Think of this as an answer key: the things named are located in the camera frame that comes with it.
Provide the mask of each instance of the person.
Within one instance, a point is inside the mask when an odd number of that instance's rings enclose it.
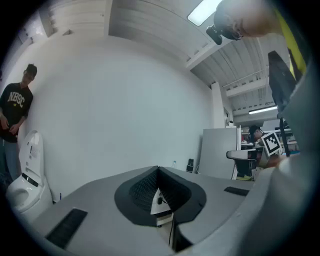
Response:
[[[263,142],[261,140],[261,138],[266,135],[266,133],[264,133],[259,126],[256,126],[256,125],[252,125],[250,128],[249,128],[249,133],[251,135],[251,141],[253,143],[255,142],[258,142],[258,144],[260,146],[263,146]]]
[[[252,142],[255,143],[254,147],[264,147],[264,143],[262,141],[262,137],[266,135],[265,132],[263,132],[259,126],[257,125],[252,125],[249,128],[249,133],[251,135]],[[257,152],[256,154],[253,154],[252,152],[248,153],[248,158],[249,159],[256,159],[257,166],[263,167],[263,168],[270,168],[270,167],[276,167],[282,160],[284,160],[286,157],[284,155],[278,155],[278,154],[272,154],[268,162],[266,163],[266,166],[261,166],[260,160],[262,157],[261,152]]]
[[[37,67],[29,64],[19,83],[10,83],[0,97],[0,146],[4,145],[6,164],[12,180],[19,177],[17,140],[33,100],[28,85],[35,79]]]
[[[310,48],[296,24],[277,1],[223,0],[216,8],[213,25],[207,28],[207,34],[217,44],[222,42],[220,35],[231,40],[241,40],[243,37],[257,38],[269,33],[284,36],[290,55],[290,71],[296,81],[300,80],[306,72]]]

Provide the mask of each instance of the yellow stripe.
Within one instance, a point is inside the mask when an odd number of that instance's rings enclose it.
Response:
[[[294,62],[296,63],[298,70],[302,74],[304,74],[306,72],[306,62],[305,62],[304,58],[302,57],[301,52],[299,51],[299,47],[298,47],[298,44],[295,40],[295,37],[292,34],[288,24],[286,23],[285,19],[282,17],[280,12],[277,9],[274,9],[274,11],[275,11],[275,14],[279,20],[279,23],[280,23],[280,26],[282,29],[282,33],[283,33],[283,36],[286,41],[286,45],[291,50],[291,53],[293,55]],[[293,74],[293,76],[295,76],[294,68],[292,66],[291,60],[290,60],[290,71]]]

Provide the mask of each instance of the jeans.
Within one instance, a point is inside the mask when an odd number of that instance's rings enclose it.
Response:
[[[7,142],[0,137],[0,147],[3,147],[3,145],[6,165],[8,166],[9,173],[11,175],[12,180],[14,181],[19,177],[17,143]]]

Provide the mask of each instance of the white wall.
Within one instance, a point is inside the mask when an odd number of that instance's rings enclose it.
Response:
[[[224,108],[229,113],[229,120],[234,119],[232,106],[227,97],[226,91],[220,87],[218,82],[211,85],[211,93],[213,100],[213,128],[225,128],[225,111]]]
[[[226,109],[226,111],[228,111],[228,113],[229,113],[229,120],[233,121],[234,115],[233,115],[232,106],[231,106],[229,98],[227,97],[226,90],[223,88],[221,88],[221,97],[222,97],[222,105]]]
[[[75,33],[29,46],[6,84],[19,82],[28,63],[38,74],[25,132],[42,133],[55,200],[136,168],[198,162],[212,95],[179,63],[123,38]]]
[[[213,128],[225,128],[225,114],[224,104],[221,96],[221,88],[218,82],[211,85],[212,93],[212,116],[213,116]]]

